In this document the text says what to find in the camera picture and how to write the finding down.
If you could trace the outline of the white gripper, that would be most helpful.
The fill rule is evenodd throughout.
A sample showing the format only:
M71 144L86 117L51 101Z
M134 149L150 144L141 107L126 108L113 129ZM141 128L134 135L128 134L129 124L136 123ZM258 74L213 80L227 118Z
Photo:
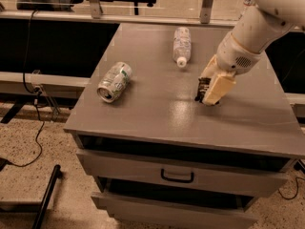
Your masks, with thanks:
M235 85L235 77L230 73L217 73L218 66L227 72L247 73L261 58L260 53L252 53L240 46L231 32L228 32L219 44L216 55L202 71L200 78L210 78L203 103L215 105Z

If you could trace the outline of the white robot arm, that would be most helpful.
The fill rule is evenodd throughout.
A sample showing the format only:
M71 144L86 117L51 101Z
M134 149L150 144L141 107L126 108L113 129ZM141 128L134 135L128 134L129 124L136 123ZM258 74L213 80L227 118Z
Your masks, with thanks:
M295 27L305 27L305 0L252 1L198 77L196 101L217 104L271 43Z

